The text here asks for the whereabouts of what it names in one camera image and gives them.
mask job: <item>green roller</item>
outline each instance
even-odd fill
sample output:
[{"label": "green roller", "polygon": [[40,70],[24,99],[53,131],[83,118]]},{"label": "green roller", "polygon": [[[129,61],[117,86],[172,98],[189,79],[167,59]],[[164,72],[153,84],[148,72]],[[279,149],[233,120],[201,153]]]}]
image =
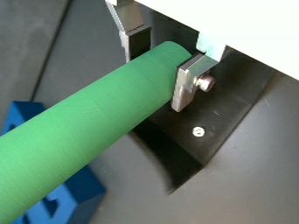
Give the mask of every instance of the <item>green roller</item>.
[{"label": "green roller", "polygon": [[1,224],[171,100],[175,69],[189,57],[164,42],[0,137]]}]

